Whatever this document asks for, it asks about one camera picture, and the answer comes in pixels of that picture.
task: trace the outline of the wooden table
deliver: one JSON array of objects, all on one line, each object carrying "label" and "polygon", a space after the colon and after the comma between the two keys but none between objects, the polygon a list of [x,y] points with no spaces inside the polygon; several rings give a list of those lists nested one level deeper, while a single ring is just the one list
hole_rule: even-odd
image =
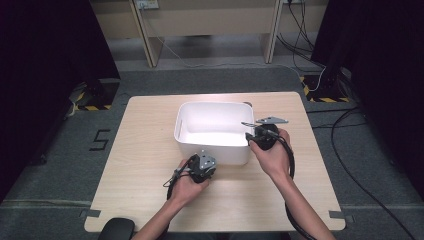
[{"label": "wooden table", "polygon": [[[295,182],[331,230],[345,227],[327,170],[300,96],[294,92],[142,96],[130,99],[100,180],[85,229],[99,232],[113,217],[125,217],[139,230],[160,209],[182,156],[174,139],[181,104],[189,101],[250,102],[256,119],[275,116],[291,136]],[[254,154],[243,166],[218,165],[210,186],[171,222],[170,231],[293,231],[284,200],[263,173]]]}]

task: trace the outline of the forearm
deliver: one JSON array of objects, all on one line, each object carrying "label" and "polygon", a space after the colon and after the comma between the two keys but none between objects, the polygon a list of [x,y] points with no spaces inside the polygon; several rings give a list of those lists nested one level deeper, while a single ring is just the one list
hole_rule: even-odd
[{"label": "forearm", "polygon": [[183,206],[175,201],[166,201],[162,208],[140,229],[132,240],[157,239],[182,208]]},{"label": "forearm", "polygon": [[316,239],[335,239],[289,176],[280,175],[271,179],[299,226]]}]

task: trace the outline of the person's left hand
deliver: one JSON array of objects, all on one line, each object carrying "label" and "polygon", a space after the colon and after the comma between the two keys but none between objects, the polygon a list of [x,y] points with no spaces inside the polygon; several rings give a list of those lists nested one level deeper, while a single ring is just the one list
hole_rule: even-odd
[{"label": "person's left hand", "polygon": [[[182,167],[186,162],[187,160],[182,160],[178,167]],[[172,189],[172,195],[169,200],[184,207],[199,196],[203,189],[209,186],[209,181],[209,179],[206,179],[202,183],[195,183],[193,179],[188,176],[187,172],[182,172],[180,179],[177,180]]]}]

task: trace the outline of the table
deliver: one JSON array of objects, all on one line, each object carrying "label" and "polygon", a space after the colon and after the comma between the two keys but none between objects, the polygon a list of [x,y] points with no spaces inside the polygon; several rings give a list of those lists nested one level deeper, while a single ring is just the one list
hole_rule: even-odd
[{"label": "table", "polygon": [[166,36],[259,34],[264,61],[271,61],[281,0],[161,0],[153,10],[138,10],[136,1],[130,0],[150,67]]},{"label": "table", "polygon": [[[182,156],[174,139],[181,104],[189,101],[250,102],[255,118],[289,120],[296,159],[295,182],[331,230],[342,230],[344,219],[330,218],[340,206],[312,132],[300,96],[294,92],[197,94],[132,97],[112,146],[85,229],[99,232],[113,217],[132,219],[139,230],[160,209],[171,177]],[[254,154],[243,166],[218,165],[210,186],[171,222],[169,231],[235,232],[293,231],[284,200],[262,172]]]}]

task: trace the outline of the white plastic bin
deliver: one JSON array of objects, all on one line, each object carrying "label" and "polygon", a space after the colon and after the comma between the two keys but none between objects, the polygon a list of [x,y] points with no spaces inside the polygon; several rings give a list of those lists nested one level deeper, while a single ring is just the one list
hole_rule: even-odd
[{"label": "white plastic bin", "polygon": [[245,133],[253,129],[241,122],[254,122],[246,103],[187,102],[179,109],[174,137],[187,158],[205,151],[218,164],[243,165],[250,154]]}]

